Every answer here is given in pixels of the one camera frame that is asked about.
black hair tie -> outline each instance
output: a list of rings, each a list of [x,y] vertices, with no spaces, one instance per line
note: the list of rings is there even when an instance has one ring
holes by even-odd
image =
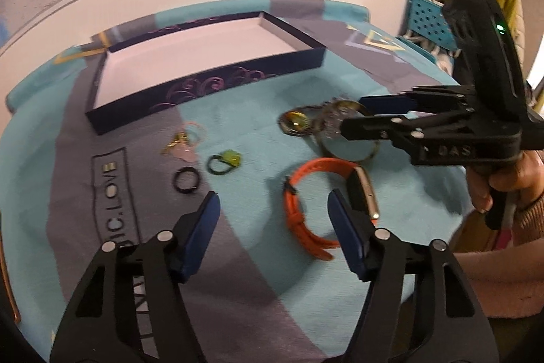
[[[206,162],[206,168],[207,168],[207,170],[208,170],[208,172],[210,174],[213,174],[214,176],[223,176],[223,175],[231,172],[235,168],[234,166],[229,165],[227,162],[223,162],[222,159],[223,159],[223,157],[220,154],[213,155],[208,159],[208,162]],[[225,165],[228,165],[228,168],[226,170],[221,170],[221,171],[214,170],[211,167],[211,163],[214,160],[218,160],[219,162],[224,163]]]
[[[196,182],[194,185],[192,185],[189,188],[182,188],[177,184],[177,181],[180,178],[181,174],[184,174],[186,172],[192,172],[196,177]],[[182,193],[182,194],[194,193],[200,186],[200,173],[195,167],[184,166],[183,168],[177,170],[176,173],[174,174],[172,185],[176,189],[176,191],[178,191],[178,193]]]

hand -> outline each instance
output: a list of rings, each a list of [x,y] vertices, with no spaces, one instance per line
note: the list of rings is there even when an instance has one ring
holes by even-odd
[[[537,151],[524,151],[515,165],[491,174],[489,178],[467,167],[467,183],[472,205],[481,213],[493,206],[490,186],[497,191],[519,190],[518,208],[527,208],[544,193],[544,164]]]

bracelet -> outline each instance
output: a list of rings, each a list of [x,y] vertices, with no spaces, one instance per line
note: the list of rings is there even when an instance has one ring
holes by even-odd
[[[225,165],[228,165],[228,168],[226,170],[214,170],[211,167],[211,163],[217,160]],[[214,176],[224,176],[227,173],[230,173],[233,169],[239,167],[241,164],[241,154],[237,153],[233,149],[228,149],[227,151],[222,152],[221,154],[216,154],[208,158],[208,162],[206,162],[206,169],[210,174],[213,174]]]
[[[187,136],[189,135],[189,132],[187,131],[187,127],[195,127],[200,131],[200,134],[197,133],[197,137],[198,137],[197,140],[195,140],[194,142],[189,142],[189,144],[191,145],[191,148],[196,148],[197,145],[199,145],[203,140],[205,140],[206,128],[204,128],[202,125],[194,121],[183,122],[182,129],[183,129],[183,132],[187,134]]]
[[[192,172],[196,177],[196,182],[194,185],[190,186],[189,188],[182,188],[177,184],[177,181],[180,178],[181,174],[184,174],[186,172]],[[200,173],[198,172],[196,168],[192,166],[184,166],[183,168],[177,170],[176,173],[174,174],[172,185],[178,193],[182,193],[182,194],[194,193],[200,186]]]
[[[316,138],[317,146],[321,150],[323,157],[332,157],[335,159],[340,159],[340,157],[334,155],[333,152],[331,152],[330,149],[328,149],[325,146],[325,143],[323,143],[323,137],[322,137],[322,132],[325,126],[325,117],[328,114],[330,114],[332,111],[335,111],[336,109],[340,107],[350,108],[366,117],[373,116],[373,114],[370,113],[363,105],[361,105],[359,102],[356,102],[354,100],[339,100],[336,102],[332,102],[328,104],[327,106],[323,107],[322,112],[319,114],[319,116],[316,118],[314,122],[314,128],[313,128],[313,134]],[[357,163],[357,164],[368,162],[369,160],[373,159],[376,156],[379,150],[380,150],[380,141],[375,140],[372,151],[370,152],[368,156],[360,160],[350,160],[350,162]]]

dark blue box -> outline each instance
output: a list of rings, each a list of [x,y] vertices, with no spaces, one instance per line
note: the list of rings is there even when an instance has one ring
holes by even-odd
[[[211,68],[201,71],[200,73],[154,85],[94,108],[102,78],[102,71],[108,54],[149,39],[171,33],[183,32],[183,30],[194,27],[202,27],[202,25],[216,24],[224,21],[256,18],[259,16],[263,20],[269,21],[271,24],[289,33],[293,38],[303,42],[310,48]],[[322,43],[308,36],[306,33],[303,33],[281,19],[262,11],[228,14],[220,17],[186,22],[184,24],[174,25],[173,27],[166,27],[144,33],[108,48],[108,52],[105,53],[100,68],[96,73],[85,114],[97,134],[108,133],[130,122],[134,122],[172,106],[179,105],[187,100],[196,99],[222,91],[223,89],[245,85],[262,79],[296,73],[310,68],[318,68],[323,64],[325,49],[326,47]]]

bed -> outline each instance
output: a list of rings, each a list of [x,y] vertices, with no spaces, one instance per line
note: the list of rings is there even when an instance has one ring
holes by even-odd
[[[282,133],[278,116],[333,97],[357,100],[455,82],[373,26],[366,8],[327,0],[202,3],[120,24],[93,40],[114,45],[175,24],[254,11],[325,45],[323,65],[263,81],[248,77],[236,88],[100,136],[85,118],[100,52],[68,49],[6,98],[13,118],[0,140],[4,255],[21,312],[18,327],[43,358],[67,300],[103,241],[93,171],[97,159],[107,158],[123,164],[120,186],[128,197],[120,218],[141,241],[194,211],[208,190],[220,196],[222,214],[202,267],[182,287],[209,362],[320,362],[345,350],[368,286],[349,271],[340,250],[330,262],[314,260],[287,229],[285,176],[317,151],[308,140]],[[182,195],[170,182],[172,171],[186,163],[161,150],[187,121],[206,130],[196,148],[203,182],[196,193]],[[370,144],[350,143],[343,152],[357,157]],[[242,154],[241,167],[225,176],[209,174],[206,159],[227,149]],[[471,209],[463,168],[413,167],[386,141],[365,167],[380,206],[379,226],[402,240],[448,240]],[[341,184],[319,174],[299,188],[308,226],[319,235],[332,232],[326,215],[332,186]],[[406,278],[404,295],[412,290]],[[145,306],[140,310],[145,315]]]

